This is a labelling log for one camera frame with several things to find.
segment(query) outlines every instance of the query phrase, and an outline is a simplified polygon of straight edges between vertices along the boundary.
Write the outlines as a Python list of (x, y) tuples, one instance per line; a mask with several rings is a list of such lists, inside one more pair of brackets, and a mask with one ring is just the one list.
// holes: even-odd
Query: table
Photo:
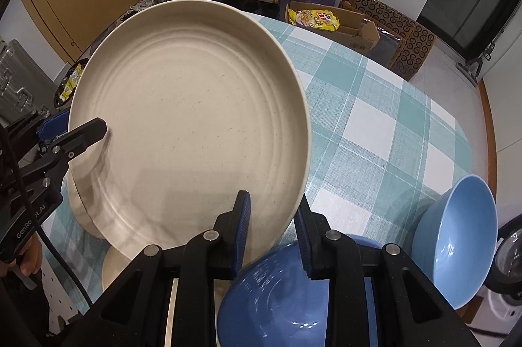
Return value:
[[(251, 15), (283, 46), (306, 91), (312, 156), (306, 196), (333, 229), (410, 251), (427, 207), (471, 170), (471, 148), (447, 111), (398, 75), (327, 38)], [(78, 224), (63, 204), (44, 223), (58, 252), (95, 301), (109, 243)], [(283, 242), (295, 239), (290, 226)], [(87, 305), (47, 252), (81, 312)]]

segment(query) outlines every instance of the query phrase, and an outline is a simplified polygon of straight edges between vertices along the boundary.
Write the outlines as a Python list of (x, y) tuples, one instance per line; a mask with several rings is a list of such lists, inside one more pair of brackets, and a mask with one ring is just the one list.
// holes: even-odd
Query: cardboard box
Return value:
[(325, 38), (331, 39), (334, 42), (340, 43), (341, 45), (347, 46), (358, 53), (364, 54), (369, 51), (379, 41), (379, 32), (375, 27), (374, 22), (364, 23), (364, 14), (359, 12), (349, 11), (347, 9), (329, 7), (327, 5), (319, 4), (307, 4), (305, 2), (291, 1), (286, 8), (285, 20), (288, 23), (288, 9), (294, 11), (301, 11), (304, 9), (322, 9), (331, 11), (339, 19), (340, 26), (335, 32), (329, 32), (327, 30), (314, 29), (311, 27), (301, 27), (302, 29), (309, 30), (310, 32), (317, 33), (318, 35), (324, 36)]

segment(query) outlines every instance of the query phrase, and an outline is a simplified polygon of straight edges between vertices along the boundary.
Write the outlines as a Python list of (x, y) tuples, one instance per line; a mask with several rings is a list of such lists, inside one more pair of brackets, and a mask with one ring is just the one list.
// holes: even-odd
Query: yellow packet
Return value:
[(314, 29), (335, 32), (339, 28), (339, 19), (330, 11), (320, 9), (288, 10), (288, 20), (293, 25), (313, 27)]

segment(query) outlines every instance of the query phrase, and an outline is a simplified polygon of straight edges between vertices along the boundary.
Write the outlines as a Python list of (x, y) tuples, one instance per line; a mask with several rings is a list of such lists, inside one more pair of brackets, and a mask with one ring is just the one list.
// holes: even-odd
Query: tiled floor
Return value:
[(479, 90), (455, 67), (455, 62), (434, 47), (410, 83), (457, 119), (471, 145), (471, 171), (487, 181), (487, 140)]

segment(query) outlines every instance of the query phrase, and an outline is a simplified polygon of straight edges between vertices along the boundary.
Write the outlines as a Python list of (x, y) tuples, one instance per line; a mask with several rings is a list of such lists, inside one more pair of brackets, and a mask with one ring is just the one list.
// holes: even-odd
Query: metal screw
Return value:
[(146, 256), (154, 257), (156, 254), (158, 254), (160, 248), (157, 245), (151, 244), (147, 245), (147, 247), (143, 248), (143, 253)]
[(326, 231), (325, 237), (327, 237), (330, 241), (337, 241), (341, 238), (341, 233), (338, 230), (330, 229)]
[(208, 230), (203, 234), (203, 238), (206, 239), (207, 241), (213, 241), (215, 239), (218, 239), (218, 237), (219, 237), (219, 232), (216, 230), (213, 230), (213, 229)]
[(396, 256), (400, 253), (400, 247), (397, 244), (388, 244), (386, 246), (386, 252), (392, 256)]

